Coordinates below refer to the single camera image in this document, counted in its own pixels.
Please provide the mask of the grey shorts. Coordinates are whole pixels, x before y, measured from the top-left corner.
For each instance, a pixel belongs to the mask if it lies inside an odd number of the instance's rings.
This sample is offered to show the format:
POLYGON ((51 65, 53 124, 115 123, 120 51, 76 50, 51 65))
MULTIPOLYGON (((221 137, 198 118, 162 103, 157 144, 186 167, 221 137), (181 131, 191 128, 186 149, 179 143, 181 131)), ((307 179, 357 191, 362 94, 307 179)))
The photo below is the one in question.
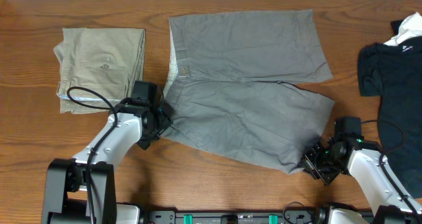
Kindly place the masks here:
POLYGON ((313 11, 241 11, 169 19, 165 138, 237 161, 301 170, 334 101, 299 88, 332 73, 313 11))

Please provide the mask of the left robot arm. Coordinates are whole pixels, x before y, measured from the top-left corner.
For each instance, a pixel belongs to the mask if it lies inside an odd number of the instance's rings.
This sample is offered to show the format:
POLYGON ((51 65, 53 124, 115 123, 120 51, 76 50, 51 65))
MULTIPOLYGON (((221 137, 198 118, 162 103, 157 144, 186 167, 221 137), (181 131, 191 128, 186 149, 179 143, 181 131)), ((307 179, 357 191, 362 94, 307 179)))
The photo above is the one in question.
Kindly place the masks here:
POLYGON ((163 90, 143 81, 135 82, 130 97, 108 103, 107 123, 93 141, 49 164, 42 223, 147 223, 138 205, 117 202, 115 170, 134 145, 148 149, 171 126, 163 105, 163 90))

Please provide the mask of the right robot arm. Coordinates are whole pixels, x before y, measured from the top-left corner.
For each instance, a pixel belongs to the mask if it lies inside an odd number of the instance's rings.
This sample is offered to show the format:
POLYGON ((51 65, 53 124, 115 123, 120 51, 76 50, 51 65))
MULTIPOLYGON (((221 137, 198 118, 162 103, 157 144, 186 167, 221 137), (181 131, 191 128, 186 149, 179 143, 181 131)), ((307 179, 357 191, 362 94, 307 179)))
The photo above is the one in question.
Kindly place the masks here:
POLYGON ((304 172, 328 186, 338 175, 353 177, 373 213, 371 223, 420 223, 421 204, 390 168, 387 151, 364 139, 359 117, 340 117, 328 146, 316 143, 301 158, 304 172))

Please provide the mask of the folded khaki shorts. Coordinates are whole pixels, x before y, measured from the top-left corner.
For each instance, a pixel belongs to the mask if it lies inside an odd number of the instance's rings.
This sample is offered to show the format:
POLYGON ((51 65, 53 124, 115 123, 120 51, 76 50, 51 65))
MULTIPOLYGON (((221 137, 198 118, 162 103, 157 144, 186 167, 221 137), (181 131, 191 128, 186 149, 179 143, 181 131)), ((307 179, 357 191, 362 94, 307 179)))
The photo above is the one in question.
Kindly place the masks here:
POLYGON ((142 80, 146 31, 136 28, 64 28, 63 41, 54 47, 60 67, 56 92, 61 113, 97 113, 107 105, 80 86, 105 97, 112 105, 131 95, 142 80))

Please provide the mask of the black t-shirt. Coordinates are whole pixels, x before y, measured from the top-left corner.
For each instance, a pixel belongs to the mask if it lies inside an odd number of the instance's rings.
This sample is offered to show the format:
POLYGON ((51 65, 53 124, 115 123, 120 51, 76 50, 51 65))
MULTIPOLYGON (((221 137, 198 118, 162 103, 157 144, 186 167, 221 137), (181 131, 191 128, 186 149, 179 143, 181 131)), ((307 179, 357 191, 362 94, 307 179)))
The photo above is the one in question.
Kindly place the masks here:
POLYGON ((397 46, 374 43, 357 60, 362 96, 380 96, 378 133, 391 169, 421 197, 421 37, 397 46))

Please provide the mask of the white garment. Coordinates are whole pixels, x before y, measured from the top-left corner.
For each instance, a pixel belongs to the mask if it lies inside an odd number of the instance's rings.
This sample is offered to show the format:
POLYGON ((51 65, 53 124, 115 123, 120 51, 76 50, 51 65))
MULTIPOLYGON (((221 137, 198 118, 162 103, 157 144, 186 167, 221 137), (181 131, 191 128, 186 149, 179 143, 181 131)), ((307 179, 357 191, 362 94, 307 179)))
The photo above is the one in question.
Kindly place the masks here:
POLYGON ((391 37, 385 45, 397 46, 404 41, 421 36, 421 15, 416 12, 404 20, 391 22, 394 36, 391 37))

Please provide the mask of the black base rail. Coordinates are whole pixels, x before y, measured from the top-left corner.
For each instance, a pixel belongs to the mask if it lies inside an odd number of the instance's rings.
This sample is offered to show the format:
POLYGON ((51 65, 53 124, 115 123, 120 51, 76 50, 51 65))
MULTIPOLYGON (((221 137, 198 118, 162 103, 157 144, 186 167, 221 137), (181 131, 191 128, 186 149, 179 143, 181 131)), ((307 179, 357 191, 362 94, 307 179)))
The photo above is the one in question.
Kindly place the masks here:
POLYGON ((314 223, 311 211, 287 210, 282 212, 174 212, 151 211, 148 222, 154 224, 286 224, 314 223))

